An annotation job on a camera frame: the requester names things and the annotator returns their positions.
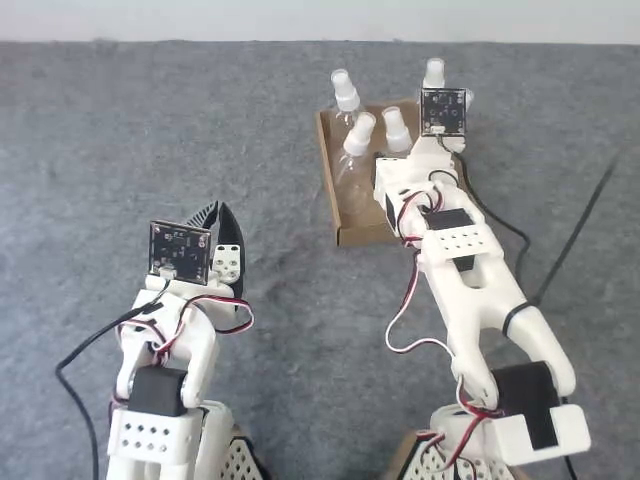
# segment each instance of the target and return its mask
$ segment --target gray carpet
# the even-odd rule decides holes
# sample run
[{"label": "gray carpet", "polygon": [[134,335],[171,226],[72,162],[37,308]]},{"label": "gray carpet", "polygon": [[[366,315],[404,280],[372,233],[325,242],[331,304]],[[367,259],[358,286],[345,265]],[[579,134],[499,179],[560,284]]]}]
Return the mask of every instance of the gray carpet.
[{"label": "gray carpet", "polygon": [[[404,433],[454,400],[437,348],[383,331],[410,273],[400,246],[332,246],[313,112],[346,66],[365,100],[412,95],[424,60],[476,93],[467,156],[485,201],[534,237],[540,281],[609,158],[625,158],[543,311],[578,375],[593,449],[581,479],[640,469],[640,49],[404,43],[0,44],[0,478],[89,478],[87,434],[53,366],[126,311],[151,219],[227,201],[258,321],[222,339],[209,397],[280,479],[370,479]],[[497,229],[513,259],[517,239]],[[396,336],[444,338],[423,283]],[[500,335],[492,365],[522,359]],[[110,335],[69,369],[106,448],[120,355]],[[105,466],[102,455],[102,466]],[[562,479],[561,461],[528,469]]]}]

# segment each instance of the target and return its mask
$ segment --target wire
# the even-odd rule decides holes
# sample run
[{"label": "wire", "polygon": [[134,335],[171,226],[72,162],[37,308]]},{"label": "wire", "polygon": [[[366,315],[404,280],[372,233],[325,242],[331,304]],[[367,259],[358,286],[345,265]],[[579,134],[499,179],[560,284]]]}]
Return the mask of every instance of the wire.
[{"label": "wire", "polygon": [[576,226],[573,228],[573,231],[571,232],[571,235],[567,240],[567,243],[565,243],[564,247],[562,247],[562,251],[560,252],[560,255],[558,255],[558,258],[553,263],[553,266],[549,270],[549,273],[547,273],[547,276],[544,278],[544,280],[540,284],[538,291],[533,296],[532,303],[536,305],[539,305],[540,303],[542,303],[542,298],[544,297],[545,293],[547,293],[547,289],[549,288],[549,285],[551,285],[551,282],[553,282],[553,279],[555,278],[556,274],[562,267],[562,264],[564,263],[567,256],[569,255],[569,252],[573,248],[573,245],[576,243],[576,240],[578,239],[578,235],[580,235],[580,232],[582,231],[584,225],[587,223],[587,220],[589,220],[589,217],[591,216],[591,212],[593,212],[593,209],[596,206],[596,203],[598,202],[598,199],[600,198],[600,195],[602,194],[604,187],[607,185],[609,180],[611,180],[611,176],[613,175],[613,172],[615,171],[616,167],[618,166],[618,163],[620,163],[620,159],[622,158],[622,152],[623,152],[622,150],[618,151],[618,153],[616,153],[609,161],[609,165],[607,165],[607,168],[602,174],[600,181],[596,185],[596,188],[593,190],[593,193],[591,194],[591,197],[589,198],[589,201],[587,202],[587,205],[584,208],[582,215],[580,215],[580,218],[578,219],[578,223],[576,223]]},{"label": "wire", "polygon": [[433,177],[434,174],[436,173],[444,173],[445,175],[448,175],[449,177],[451,177],[453,179],[454,182],[456,182],[456,187],[460,186],[460,182],[458,181],[458,179],[456,178],[456,176],[447,171],[447,170],[442,170],[442,169],[437,169],[437,170],[431,170],[431,173],[429,173],[429,180],[433,181],[433,179],[431,177]]},{"label": "wire", "polygon": [[245,302],[244,300],[229,298],[229,297],[220,297],[217,295],[198,295],[196,297],[193,297],[187,300],[185,304],[182,306],[182,309],[180,310],[180,313],[178,315],[178,323],[176,325],[176,331],[173,337],[171,337],[169,340],[164,342],[162,345],[158,347],[154,347],[154,350],[156,351],[157,354],[164,354],[169,350],[171,350],[171,347],[173,346],[173,344],[178,340],[178,337],[184,331],[184,328],[186,325],[186,321],[184,320],[185,312],[190,306],[195,305],[196,303],[201,302],[203,300],[214,302],[214,303],[234,305],[236,307],[245,309],[249,313],[249,320],[241,325],[238,325],[237,327],[233,327],[225,330],[214,328],[216,333],[220,335],[230,335],[234,333],[246,332],[253,326],[255,322],[253,309],[251,308],[251,305],[249,305],[249,303]]},{"label": "wire", "polygon": [[398,235],[400,236],[400,239],[402,240],[402,243],[405,246],[407,246],[407,244],[412,241],[417,241],[420,239],[420,237],[416,237],[416,236],[405,237],[404,234],[402,233],[402,230],[400,229],[400,225],[411,202],[413,202],[413,200],[421,194],[425,194],[429,199],[429,211],[433,210],[433,200],[431,199],[431,196],[424,190],[419,190],[417,192],[412,193],[411,195],[409,195],[407,198],[403,200],[402,207],[400,208],[400,212],[398,213],[398,220],[397,220]]},{"label": "wire", "polygon": [[504,324],[502,326],[502,333],[505,336],[508,336],[509,326],[511,325],[511,322],[519,312],[524,310],[526,307],[529,307],[529,306],[537,307],[542,304],[542,300],[544,299],[544,296],[547,293],[549,286],[555,279],[556,274],[562,267],[562,264],[569,256],[569,253],[571,252],[571,249],[575,245],[576,240],[580,235],[580,232],[582,232],[582,229],[584,228],[585,224],[589,220],[589,217],[591,216],[591,213],[593,212],[593,209],[595,208],[596,203],[598,202],[598,199],[600,198],[600,195],[604,190],[604,187],[607,185],[616,167],[618,166],[618,163],[622,158],[622,152],[623,150],[618,151],[609,161],[609,164],[607,165],[607,168],[602,174],[600,181],[597,183],[595,189],[593,190],[593,193],[591,194],[591,197],[589,198],[589,201],[587,202],[587,205],[585,206],[584,211],[582,212],[582,215],[580,215],[580,218],[578,219],[576,226],[573,228],[573,231],[571,232],[569,239],[562,247],[562,250],[560,251],[558,258],[556,258],[555,262],[553,262],[551,269],[542,280],[540,287],[538,287],[537,292],[535,293],[535,295],[533,295],[532,300],[530,302],[521,303],[520,305],[514,307],[507,314]]},{"label": "wire", "polygon": [[409,306],[409,304],[411,303],[411,299],[413,298],[413,294],[416,291],[416,286],[418,284],[418,273],[419,273],[418,272],[418,255],[419,255],[419,253],[420,252],[416,252],[414,254],[413,272],[411,273],[411,279],[409,280],[409,286],[407,287],[407,291],[404,294],[404,298],[402,299],[402,303],[400,304],[400,308],[398,309],[398,312],[395,314],[393,319],[387,325],[387,329],[386,329],[386,331],[384,333],[384,341],[387,344],[387,348],[389,348],[389,350],[391,350],[392,352],[395,352],[395,353],[399,353],[399,354],[409,353],[412,350],[414,350],[415,348],[419,347],[420,345],[435,344],[435,345],[438,345],[438,346],[442,347],[442,349],[444,349],[444,351],[446,351],[447,354],[449,354],[449,356],[451,357],[451,360],[453,360],[455,357],[453,355],[453,352],[449,348],[449,346],[446,343],[442,342],[441,340],[438,340],[437,338],[424,337],[424,338],[421,338],[419,340],[416,340],[415,342],[407,345],[406,347],[394,347],[393,345],[391,345],[391,341],[389,339],[389,337],[391,336],[391,329],[397,323],[397,321],[400,319],[400,317],[402,317],[404,312],[407,310],[407,307]]},{"label": "wire", "polygon": [[470,459],[463,457],[462,455],[460,455],[458,458],[460,460],[463,460],[463,461],[465,461],[465,462],[467,462],[469,464],[469,467],[471,468],[471,471],[473,472],[472,480],[477,480],[478,471],[476,470],[476,466],[473,464],[473,462]]},{"label": "wire", "polygon": [[486,408],[479,407],[477,405],[472,404],[471,402],[469,402],[463,397],[463,391],[464,391],[464,377],[460,375],[460,377],[458,378],[458,385],[456,387],[456,400],[458,402],[458,405],[460,405],[460,408],[462,408],[462,410],[464,410],[469,415],[474,415],[474,416],[485,415],[489,418],[499,418],[504,416],[504,412],[500,409],[488,410]]},{"label": "wire", "polygon": [[522,248],[520,249],[520,252],[518,253],[518,257],[516,258],[516,266],[515,266],[516,282],[518,282],[518,284],[521,285],[524,257],[527,254],[527,251],[529,250],[529,248],[531,247],[531,238],[529,238],[529,235],[527,235],[525,232],[523,232],[519,228],[513,226],[506,220],[503,220],[501,217],[499,217],[480,199],[475,189],[473,188],[473,185],[471,185],[471,180],[469,178],[469,169],[467,168],[467,160],[462,156],[461,153],[450,150],[444,144],[442,137],[440,135],[437,136],[437,140],[438,140],[438,144],[442,148],[444,148],[447,152],[453,155],[460,162],[460,166],[462,167],[462,178],[464,179],[464,183],[467,188],[467,191],[471,194],[475,202],[484,211],[484,213],[487,214],[487,216],[493,218],[496,222],[498,222],[500,225],[505,227],[507,230],[511,231],[512,233],[514,233],[515,235],[519,236],[522,239],[523,245],[522,245]]},{"label": "wire", "polygon": [[[475,429],[478,428],[478,425],[480,425],[480,423],[482,423],[482,421],[487,418],[488,417],[486,415],[474,415],[473,420],[471,420],[471,422],[469,423],[469,426],[467,427],[464,434],[462,435],[462,439],[456,446],[455,450],[453,451],[449,459],[445,462],[444,466],[437,470],[427,469],[427,473],[431,475],[436,473],[443,473],[449,470],[453,465],[455,465],[456,461],[460,458],[460,455],[462,454],[465,447],[469,443],[469,440],[471,440],[471,436],[473,435],[473,432],[475,431]],[[427,445],[425,446],[425,449],[422,451],[422,454],[420,455],[420,462],[424,463],[424,455],[428,452],[428,450],[431,447],[438,445],[444,439],[445,439],[445,434],[440,434],[437,437],[430,440],[429,443],[427,443]]]},{"label": "wire", "polygon": [[100,330],[95,332],[94,334],[88,336],[80,345],[73,349],[73,351],[67,355],[58,365],[56,365],[55,375],[58,381],[62,384],[64,389],[67,391],[71,399],[74,401],[78,410],[80,411],[80,415],[82,415],[82,419],[84,420],[85,425],[87,426],[87,430],[89,431],[89,441],[91,444],[91,460],[92,460],[92,478],[93,480],[99,480],[100,478],[100,466],[98,462],[98,440],[96,436],[96,429],[93,426],[93,421],[91,420],[91,416],[87,411],[87,408],[84,405],[84,402],[80,398],[80,395],[75,391],[75,389],[71,386],[65,376],[62,374],[62,370],[64,370],[71,362],[73,362],[78,355],[84,352],[87,347],[89,347],[93,342],[102,337],[105,333],[110,331],[111,329],[117,327],[118,325],[131,320],[137,315],[148,314],[162,308],[162,304],[158,303],[160,297],[166,292],[167,288],[169,288],[169,280],[165,283],[164,288],[158,293],[158,295],[151,300],[149,303],[145,303],[141,307],[134,308],[133,310],[128,311],[124,315],[120,316],[118,319],[113,322],[105,325]]}]

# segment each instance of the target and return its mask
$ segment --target white wire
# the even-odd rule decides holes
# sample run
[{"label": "white wire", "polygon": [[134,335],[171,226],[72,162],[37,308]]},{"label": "white wire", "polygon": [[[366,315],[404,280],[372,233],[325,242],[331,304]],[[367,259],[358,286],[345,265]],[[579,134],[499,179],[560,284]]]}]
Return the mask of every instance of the white wire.
[{"label": "white wire", "polygon": [[456,401],[458,402],[458,405],[460,405],[460,408],[462,410],[464,410],[469,415],[473,415],[475,417],[476,414],[473,413],[471,410],[469,410],[464,403],[462,403],[462,385],[463,385],[463,383],[464,383],[464,381],[463,381],[462,375],[460,375],[458,377],[458,385],[456,386]]},{"label": "white wire", "polygon": [[415,275],[412,276],[411,279],[411,284],[409,285],[409,291],[407,292],[406,298],[405,300],[402,302],[402,305],[400,306],[400,309],[398,310],[398,313],[396,313],[396,315],[393,317],[393,319],[389,322],[389,325],[387,325],[387,329],[384,333],[384,341],[387,344],[387,348],[389,350],[391,350],[392,352],[395,353],[409,353],[411,350],[413,350],[414,348],[420,346],[420,345],[424,345],[427,343],[430,344],[434,344],[434,345],[438,345],[440,347],[442,347],[444,349],[445,352],[447,352],[449,354],[449,356],[451,357],[451,360],[453,361],[455,359],[455,355],[453,354],[453,352],[451,351],[451,349],[448,347],[448,345],[444,342],[442,342],[441,340],[438,340],[437,338],[432,338],[432,337],[424,337],[421,338],[419,340],[416,340],[415,342],[407,345],[406,347],[394,347],[393,345],[391,345],[391,341],[389,339],[389,337],[391,336],[391,329],[393,328],[393,326],[397,323],[398,320],[400,320],[400,317],[402,317],[402,315],[404,314],[404,312],[407,310],[407,307],[409,306],[409,304],[411,303],[411,299],[413,298],[413,295],[416,291],[416,287],[418,285],[418,277],[420,276],[417,268],[417,256],[416,256],[416,265],[414,266],[415,269]]},{"label": "white wire", "polygon": [[[240,300],[234,300],[233,298],[227,298],[227,297],[221,297],[220,299],[217,298],[212,298],[212,297],[206,297],[206,298],[200,298],[198,299],[196,302],[194,302],[193,304],[191,304],[190,306],[196,306],[198,303],[202,302],[202,301],[208,301],[208,302],[214,302],[214,303],[222,303],[225,305],[234,305],[236,307],[241,307],[243,309],[245,309],[247,311],[247,313],[249,314],[249,322],[247,322],[247,325],[242,327],[241,329],[235,331],[234,333],[243,333],[246,332],[247,330],[249,330],[251,327],[253,327],[253,324],[255,323],[255,315],[253,313],[253,310],[251,309],[251,305],[249,305],[248,303]],[[180,326],[178,327],[178,330],[176,331],[176,333],[173,335],[173,337],[169,338],[165,343],[163,343],[160,346],[152,346],[152,348],[157,352],[160,350],[165,349],[167,346],[172,345],[176,339],[182,334],[182,332],[185,329],[185,326],[187,324],[187,320],[184,320],[180,323]]]}]

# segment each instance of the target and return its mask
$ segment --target red wire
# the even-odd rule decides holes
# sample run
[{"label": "red wire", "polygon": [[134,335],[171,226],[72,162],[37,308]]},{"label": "red wire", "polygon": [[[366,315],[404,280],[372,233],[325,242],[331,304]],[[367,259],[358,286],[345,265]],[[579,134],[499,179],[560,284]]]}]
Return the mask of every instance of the red wire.
[{"label": "red wire", "polygon": [[458,457],[460,460],[464,460],[465,462],[467,462],[469,465],[471,465],[471,471],[473,472],[473,480],[477,480],[478,478],[478,471],[476,470],[476,466],[473,464],[473,462],[471,460],[469,460],[468,458],[463,457],[462,455]]},{"label": "red wire", "polygon": [[442,192],[440,190],[438,190],[438,188],[435,185],[434,185],[433,189],[438,194],[438,200],[436,201],[435,207],[433,206],[433,200],[431,199],[431,196],[427,192],[425,192],[424,190],[420,190],[418,192],[414,192],[414,193],[412,193],[411,195],[409,195],[407,198],[405,198],[403,200],[404,203],[402,205],[402,208],[400,209],[400,213],[398,213],[397,225],[398,225],[398,235],[400,236],[400,239],[402,240],[402,243],[403,243],[403,245],[405,247],[408,247],[411,242],[418,242],[418,241],[422,240],[422,238],[416,237],[416,236],[405,237],[402,234],[402,230],[400,229],[402,218],[404,217],[404,214],[407,212],[407,208],[409,207],[409,204],[413,201],[413,199],[416,198],[421,193],[426,194],[427,198],[429,199],[429,210],[431,210],[433,212],[439,211],[442,208],[442,205],[444,204],[444,198],[442,196]]},{"label": "red wire", "polygon": [[[404,217],[404,214],[407,212],[407,208],[409,207],[409,204],[411,203],[411,201],[422,193],[426,193],[426,192],[424,190],[419,190],[417,192],[412,193],[411,195],[409,195],[407,198],[403,200],[404,203],[402,204],[402,208],[400,208],[400,213],[398,213],[398,235],[400,235],[400,239],[403,242],[406,242],[407,240],[405,239],[404,235],[402,234],[402,231],[400,230],[400,223],[402,221],[402,217]],[[431,207],[433,207],[433,202],[431,200],[431,197],[429,197],[429,202]]]},{"label": "red wire", "polygon": [[458,460],[458,458],[460,457],[460,454],[462,453],[462,451],[464,450],[464,447],[467,446],[467,443],[469,443],[469,440],[471,439],[471,435],[473,434],[474,430],[478,427],[478,425],[480,425],[480,423],[485,420],[486,418],[488,418],[487,415],[477,415],[469,424],[469,426],[467,427],[467,430],[464,432],[464,435],[462,436],[462,440],[460,440],[460,443],[458,444],[458,446],[456,447],[456,449],[453,451],[453,454],[451,455],[451,458],[449,459],[449,461],[446,463],[446,465],[442,468],[443,470],[447,470],[449,468],[451,468],[451,466],[456,463],[456,460]]},{"label": "red wire", "polygon": [[[180,331],[180,327],[182,326],[182,323],[184,322],[184,320],[183,320],[184,313],[186,312],[187,308],[189,308],[192,304],[194,304],[198,300],[215,300],[216,302],[228,303],[230,305],[243,305],[249,311],[251,311],[251,305],[249,305],[249,303],[245,302],[244,300],[239,300],[239,299],[236,299],[236,298],[228,298],[228,297],[219,297],[217,295],[197,295],[197,296],[192,297],[189,300],[187,300],[185,302],[185,304],[182,306],[182,309],[180,310],[180,313],[179,313],[179,316],[178,316],[179,320],[178,320],[178,323],[176,324],[175,334],[177,334]],[[220,333],[222,335],[228,335],[228,334],[236,333],[236,332],[242,330],[243,328],[246,328],[250,323],[251,323],[251,320],[249,320],[248,322],[245,322],[242,325],[239,325],[237,327],[230,328],[228,330],[215,329],[215,331],[216,331],[216,333]],[[158,349],[156,352],[157,353],[165,353],[165,352],[171,350],[171,347],[176,342],[176,340],[178,340],[178,337],[174,336],[169,341],[169,343],[167,343],[164,347]]]}]

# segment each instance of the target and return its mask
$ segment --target black cable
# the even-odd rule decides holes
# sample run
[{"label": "black cable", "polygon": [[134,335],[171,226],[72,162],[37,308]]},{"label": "black cable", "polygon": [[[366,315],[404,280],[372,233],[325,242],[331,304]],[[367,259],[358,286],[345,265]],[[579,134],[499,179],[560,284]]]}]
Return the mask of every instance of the black cable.
[{"label": "black cable", "polygon": [[[563,405],[567,405],[569,403],[569,399],[567,397],[562,397],[561,401]],[[571,480],[578,480],[578,475],[573,468],[573,463],[571,462],[571,458],[569,458],[569,455],[565,455],[564,464],[567,466],[567,471],[569,472],[569,477],[571,478]]]},{"label": "black cable", "polygon": [[467,168],[466,159],[462,156],[462,154],[458,152],[454,152],[453,150],[450,150],[444,144],[441,136],[438,136],[437,139],[438,139],[438,144],[442,148],[444,148],[447,152],[449,152],[451,155],[453,155],[460,162],[460,166],[462,167],[462,178],[464,179],[465,187],[467,188],[467,191],[471,194],[475,202],[478,204],[478,206],[484,211],[485,214],[487,214],[487,216],[493,218],[496,222],[498,222],[504,228],[516,234],[522,239],[523,245],[522,245],[522,248],[520,249],[520,252],[518,253],[518,257],[516,259],[516,266],[515,266],[516,282],[518,282],[518,285],[522,285],[522,268],[523,268],[524,257],[527,254],[527,251],[529,250],[529,248],[531,247],[531,239],[529,238],[529,235],[527,235],[525,232],[523,232],[519,228],[514,227],[506,220],[503,220],[502,218],[500,218],[480,199],[480,197],[474,190],[473,186],[471,185],[471,181],[469,179],[469,169]]},{"label": "black cable", "polygon": [[578,235],[580,235],[580,232],[582,231],[582,228],[584,227],[585,223],[587,223],[587,220],[589,219],[589,216],[591,215],[593,208],[595,207],[598,199],[600,198],[600,195],[602,194],[604,187],[607,185],[607,183],[611,179],[611,176],[613,175],[613,172],[618,166],[618,163],[620,162],[621,158],[622,158],[622,150],[616,153],[609,161],[609,165],[607,165],[606,170],[602,174],[602,178],[600,178],[600,181],[598,182],[598,184],[596,185],[596,188],[591,194],[591,198],[587,202],[587,206],[582,212],[582,215],[580,216],[578,223],[576,223],[576,226],[573,228],[573,232],[571,232],[571,236],[569,237],[569,240],[567,240],[567,243],[564,244],[564,247],[562,248],[560,255],[558,255],[558,258],[553,263],[551,270],[549,270],[549,273],[547,273],[547,276],[544,278],[544,280],[540,284],[538,291],[532,297],[532,303],[536,305],[540,305],[542,303],[542,298],[544,297],[544,294],[547,292],[549,285],[551,285],[551,282],[553,281],[556,274],[558,273],[558,270],[560,270],[560,267],[562,267],[562,264],[564,263],[565,259],[569,255],[569,252],[571,251],[573,244],[576,242]]},{"label": "black cable", "polygon": [[93,421],[91,420],[91,416],[85,407],[84,402],[78,395],[78,392],[71,386],[71,384],[67,381],[65,376],[62,374],[62,370],[69,366],[71,362],[73,362],[78,355],[80,355],[83,351],[87,349],[93,342],[98,340],[102,335],[110,331],[111,329],[117,327],[121,323],[126,322],[127,320],[131,320],[136,315],[148,314],[155,312],[159,308],[162,308],[162,304],[158,303],[158,300],[166,292],[169,287],[169,280],[165,283],[164,288],[158,293],[158,295],[148,303],[145,303],[141,307],[134,308],[133,310],[128,311],[117,320],[105,325],[100,330],[95,332],[94,334],[87,337],[80,345],[73,349],[73,351],[67,355],[58,365],[56,365],[55,375],[56,378],[60,381],[64,389],[67,391],[71,399],[74,401],[78,410],[80,411],[80,415],[82,415],[82,419],[84,420],[85,425],[87,426],[87,430],[89,431],[89,441],[91,443],[91,460],[92,460],[92,478],[93,480],[99,480],[100,478],[100,467],[98,461],[98,439],[96,435],[96,429],[93,426]]},{"label": "black cable", "polygon": [[593,209],[596,206],[596,203],[598,202],[600,195],[604,190],[604,187],[607,185],[607,183],[611,179],[611,176],[613,175],[613,172],[618,166],[618,163],[622,158],[622,152],[623,151],[620,150],[609,161],[609,165],[607,165],[607,168],[602,174],[600,181],[596,185],[596,188],[593,190],[593,193],[591,194],[591,197],[589,198],[589,201],[587,202],[587,205],[585,206],[584,211],[582,212],[582,215],[580,215],[580,218],[578,219],[576,226],[573,228],[573,231],[571,232],[569,239],[564,244],[564,247],[562,247],[562,250],[558,255],[558,258],[556,258],[556,261],[553,262],[551,269],[542,280],[542,283],[540,284],[538,291],[535,293],[535,295],[532,296],[531,301],[518,305],[507,314],[505,322],[502,326],[502,333],[505,336],[508,336],[509,325],[511,324],[511,321],[513,320],[513,318],[519,312],[524,310],[525,307],[528,307],[528,306],[537,307],[542,303],[542,300],[544,298],[545,293],[547,293],[547,289],[549,288],[549,285],[551,285],[551,282],[553,281],[556,274],[562,267],[562,264],[564,263],[567,256],[569,255],[569,252],[573,248],[573,245],[576,243],[576,240],[578,239],[578,235],[580,235],[580,232],[582,231],[583,227],[587,223],[587,220],[589,220],[589,217],[591,216],[591,212],[593,212]]}]

